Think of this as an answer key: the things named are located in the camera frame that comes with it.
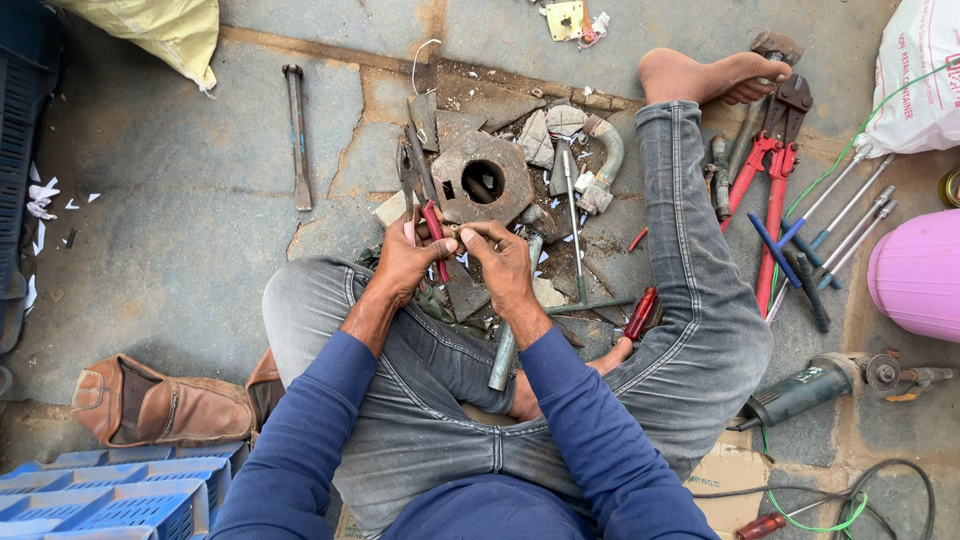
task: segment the man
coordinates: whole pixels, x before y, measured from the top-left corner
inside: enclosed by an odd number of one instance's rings
[[[623,338],[584,365],[534,297],[526,242],[495,222],[465,224],[464,246],[415,247],[401,218],[373,274],[295,260],[263,299],[287,393],[214,538],[330,538],[331,481],[368,538],[716,538],[681,479],[759,382],[773,339],[704,191],[697,104],[757,99],[774,88],[757,77],[780,82],[790,68],[657,49],[637,72],[663,325],[632,355]],[[409,302],[429,265],[463,247],[520,349],[524,370],[505,392],[487,386],[492,344]],[[520,423],[478,424],[458,401]]]

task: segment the screwdriver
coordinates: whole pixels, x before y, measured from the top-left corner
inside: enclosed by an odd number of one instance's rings
[[[757,540],[757,538],[763,538],[764,536],[770,534],[771,532],[786,527],[786,518],[796,516],[801,512],[806,512],[810,508],[815,508],[823,503],[828,503],[830,501],[836,501],[836,498],[828,497],[826,499],[821,499],[816,503],[808,504],[799,510],[794,510],[786,515],[779,512],[774,512],[772,514],[767,514],[765,516],[756,518],[747,525],[736,530],[737,540]]]
[[[627,323],[627,328],[623,330],[623,334],[632,341],[636,341],[636,339],[640,337],[640,330],[643,328],[643,323],[647,322],[647,317],[650,316],[650,311],[653,309],[656,300],[657,288],[647,287],[646,290],[643,291],[643,298],[640,298],[640,301],[636,303],[634,316],[630,318],[630,322]]]

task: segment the bare foot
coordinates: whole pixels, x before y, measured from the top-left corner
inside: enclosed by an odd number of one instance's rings
[[[634,344],[626,337],[621,337],[609,353],[595,359],[593,362],[587,362],[587,365],[600,372],[600,376],[607,375],[611,369],[622,364],[634,352]],[[523,370],[516,370],[516,393],[514,395],[514,407],[508,412],[512,418],[518,422],[533,420],[541,415],[540,406],[537,404],[537,396],[530,388],[530,382],[527,380],[527,374]]]
[[[759,77],[782,83],[790,66],[770,61],[757,53],[737,53],[703,64],[670,49],[654,49],[640,59],[636,74],[647,104],[686,100],[704,104],[720,98],[733,105],[749,103],[774,91]]]

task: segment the yellow sack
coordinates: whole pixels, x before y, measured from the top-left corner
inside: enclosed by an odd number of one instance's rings
[[[220,32],[217,0],[49,0],[163,59],[207,91]]]

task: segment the hand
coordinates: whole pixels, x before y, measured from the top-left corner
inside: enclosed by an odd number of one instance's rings
[[[419,220],[420,207],[414,209],[414,217]],[[383,238],[380,263],[364,291],[365,295],[375,292],[377,296],[390,302],[394,309],[410,302],[427,268],[435,260],[454,253],[458,245],[456,240],[448,237],[434,242],[425,227],[417,227],[415,237],[417,245],[411,246],[403,234],[405,221],[406,215],[402,215],[387,228]],[[450,229],[444,228],[444,236],[448,234],[453,236]]]
[[[553,328],[534,296],[530,277],[530,246],[498,221],[466,223],[460,239],[480,261],[491,304],[514,331],[520,350]]]

